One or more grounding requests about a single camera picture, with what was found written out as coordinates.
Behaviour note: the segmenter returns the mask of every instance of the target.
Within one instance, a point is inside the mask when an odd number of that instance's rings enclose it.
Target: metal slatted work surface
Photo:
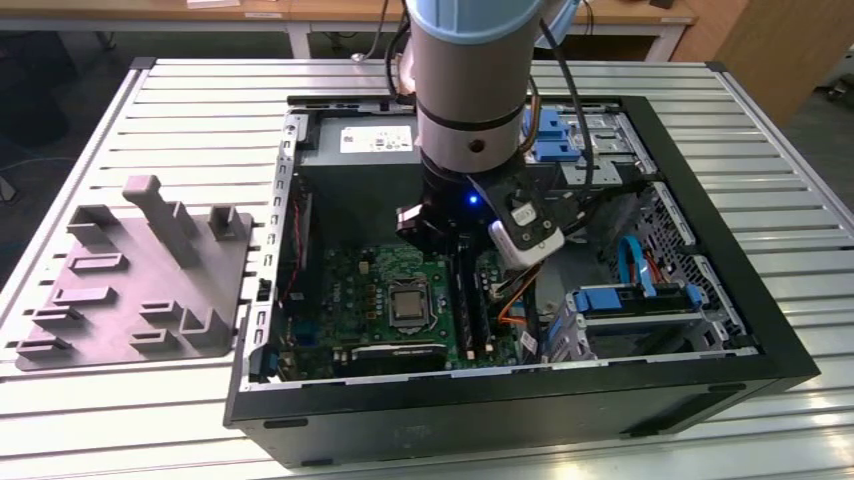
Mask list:
[[[350,465],[352,478],[835,478],[854,474],[854,240],[850,213],[727,74],[702,64],[576,63],[583,94],[646,95],[822,370],[671,438]],[[566,94],[535,63],[544,94]],[[120,195],[156,174],[189,213],[269,199],[290,95],[382,94],[380,64],[160,60],[133,70],[0,295],[0,479],[265,478],[292,473],[221,427],[231,355],[24,374],[8,342],[29,330],[72,245],[80,204],[135,215]],[[265,226],[252,230],[253,244]],[[245,271],[257,258],[249,253]],[[247,282],[243,298],[255,294]]]

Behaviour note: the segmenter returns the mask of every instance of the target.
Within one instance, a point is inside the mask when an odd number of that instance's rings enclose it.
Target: floor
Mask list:
[[[103,52],[95,36],[63,34],[79,66],[80,78],[55,90],[69,120],[69,132],[53,144],[24,149],[0,136],[0,169],[28,158],[61,158],[24,164],[3,172],[21,192],[13,206],[0,206],[0,287],[15,268],[65,176],[80,154],[103,111],[137,56],[179,58],[290,58],[287,41],[278,33],[119,33],[117,47]],[[371,34],[335,42],[312,34],[318,57],[347,58],[370,50]],[[785,129],[790,141],[810,161],[849,208],[854,209],[854,106],[831,104],[815,93]]]

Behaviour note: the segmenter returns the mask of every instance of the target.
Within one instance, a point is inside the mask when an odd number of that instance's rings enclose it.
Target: wire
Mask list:
[[[568,226],[562,228],[563,235],[568,237],[582,228],[584,228],[587,224],[590,224],[590,220],[592,219],[592,216],[602,205],[604,205],[620,195],[642,192],[648,185],[650,183],[646,180],[635,180],[634,182],[626,183],[619,187],[611,187],[606,190],[602,190],[602,192],[595,197],[592,197],[587,202],[582,203],[580,213],[576,217],[578,219]]]
[[[395,50],[398,48],[398,42],[400,42],[400,39],[403,38],[403,35],[406,35],[406,32],[410,31],[410,26],[411,26],[410,12],[406,10],[406,4],[404,4],[403,16],[400,17],[400,24],[398,25],[398,32],[395,33],[395,36],[392,37],[391,42],[388,42],[388,45],[386,46],[386,59],[384,59],[386,60],[386,85],[388,86],[388,93],[391,94],[392,98],[398,102],[400,102],[404,96],[398,93],[398,89],[395,88],[395,79],[391,74],[391,59],[394,57]]]
[[[510,288],[510,286],[516,283],[520,279],[523,279],[527,274],[531,272],[531,270],[534,270],[534,266],[528,267],[527,270],[524,270],[522,273],[519,273],[515,277],[512,277],[511,279],[506,280],[504,282],[502,282],[502,284],[495,288],[495,293],[500,293],[504,290],[507,290],[507,288]]]
[[[531,123],[528,124],[528,134],[524,137],[522,145],[519,145],[519,151],[522,154],[526,154],[528,150],[534,148],[536,132],[539,131],[539,113],[542,109],[542,99],[539,97],[539,90],[536,89],[536,82],[534,82],[534,76],[528,76],[528,83],[531,84]]]
[[[575,117],[578,118],[578,126],[582,130],[582,137],[584,138],[584,149],[582,151],[584,157],[584,185],[582,186],[582,192],[578,196],[579,201],[583,201],[590,193],[590,186],[592,184],[592,172],[594,172],[594,164],[592,164],[592,141],[590,139],[590,129],[587,128],[587,119],[584,118],[584,110],[582,109],[582,101],[578,96],[578,89],[575,88],[575,81],[572,80],[572,73],[570,72],[570,67],[566,64],[566,57],[563,56],[563,52],[560,51],[560,46],[555,41],[555,37],[551,35],[551,31],[548,30],[548,25],[546,25],[546,21],[543,19],[539,20],[539,28],[543,31],[543,37],[546,37],[546,41],[548,42],[548,47],[551,48],[551,53],[555,56],[555,60],[558,61],[558,66],[560,67],[560,72],[563,73],[563,79],[566,80],[566,85],[570,88],[570,95],[572,96],[572,107],[575,108]]]
[[[507,302],[507,305],[504,305],[504,308],[502,308],[502,313],[498,314],[498,323],[520,323],[523,325],[527,325],[526,318],[508,317],[507,312],[510,311],[510,307],[512,306],[512,304],[516,302],[516,300],[519,300],[519,297],[524,293],[524,290],[528,288],[531,283],[534,283],[534,280],[536,279],[536,275],[539,274],[540,267],[542,267],[542,264],[538,263],[534,267],[531,267],[531,269],[528,269],[528,271],[531,272],[530,277],[522,284],[522,287],[514,294],[510,301]]]
[[[379,14],[379,25],[376,26],[376,33],[374,34],[374,44],[371,45],[371,50],[366,54],[354,55],[352,59],[355,62],[364,62],[368,58],[374,56],[374,52],[376,51],[376,47],[379,45],[379,37],[383,33],[383,24],[386,23],[386,11],[388,10],[388,0],[383,2],[383,11]]]
[[[294,273],[291,274],[291,280],[288,281],[288,288],[284,289],[284,293],[279,299],[279,303],[284,305],[284,301],[291,294],[291,289],[294,288],[294,283],[296,282],[296,274],[299,273],[299,266],[303,261],[303,240],[302,234],[299,233],[299,204],[296,199],[294,199],[294,233],[296,236],[296,264],[294,265]]]
[[[5,172],[7,170],[12,170],[13,168],[20,167],[21,165],[28,165],[31,163],[56,162],[56,161],[75,162],[76,159],[69,157],[29,158],[27,160],[21,160],[20,162],[15,162],[12,165],[7,165],[5,167],[0,168],[0,172]]]

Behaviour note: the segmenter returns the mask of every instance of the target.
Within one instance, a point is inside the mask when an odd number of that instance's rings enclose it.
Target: black cable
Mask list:
[[[522,294],[522,307],[524,308],[526,328],[531,338],[536,342],[536,351],[531,352],[524,345],[522,345],[522,364],[532,365],[539,363],[540,347],[540,334],[539,334],[539,314],[536,313],[536,280],[531,282],[528,288]]]
[[[599,192],[595,197],[592,197],[586,203],[582,204],[582,208],[579,209],[579,211],[582,212],[579,214],[580,218],[567,227],[560,229],[563,235],[568,237],[582,228],[584,228],[590,224],[594,214],[606,203],[608,203],[622,195],[627,195],[630,193],[640,193],[648,186],[650,182],[647,180],[635,180],[634,182],[628,182],[619,187],[611,187],[602,190],[602,192]]]
[[[386,23],[386,12],[388,11],[388,0],[383,2],[383,11],[379,14],[379,25],[376,26],[376,33],[374,34],[374,43],[371,44],[371,50],[364,54],[359,62],[370,59],[374,56],[374,52],[376,52],[376,47],[379,46],[379,37],[383,34],[383,24]]]
[[[398,43],[400,42],[400,39],[403,38],[406,33],[410,31],[410,25],[411,25],[410,14],[408,14],[408,11],[404,9],[403,16],[400,17],[400,24],[398,26],[398,32],[395,33],[395,36],[392,37],[391,42],[388,42],[388,45],[386,46],[386,59],[384,59],[386,60],[386,85],[388,87],[388,93],[391,94],[391,97],[400,103],[404,103],[400,100],[403,100],[406,96],[398,93],[398,89],[395,87],[395,79],[391,73],[391,60],[395,55],[395,50],[398,49]]]
[[[582,191],[579,196],[576,197],[579,201],[583,201],[587,198],[587,194],[590,193],[590,187],[592,185],[592,173],[594,173],[594,164],[592,164],[592,140],[590,139],[590,129],[587,128],[587,119],[584,118],[584,110],[582,109],[582,101],[578,95],[578,89],[575,88],[575,81],[572,79],[572,73],[570,72],[570,67],[566,63],[566,57],[563,56],[563,52],[560,51],[560,46],[555,41],[555,37],[551,35],[551,31],[548,30],[548,25],[546,25],[546,21],[540,19],[539,28],[543,31],[543,37],[546,37],[546,41],[548,42],[548,47],[551,48],[551,53],[555,56],[555,60],[558,61],[558,66],[560,67],[560,72],[563,73],[563,79],[566,80],[566,85],[570,88],[570,95],[572,96],[572,107],[575,108],[575,117],[578,118],[578,126],[582,130],[582,137],[584,138],[584,149],[582,151],[582,156],[584,157],[584,184],[582,186]]]

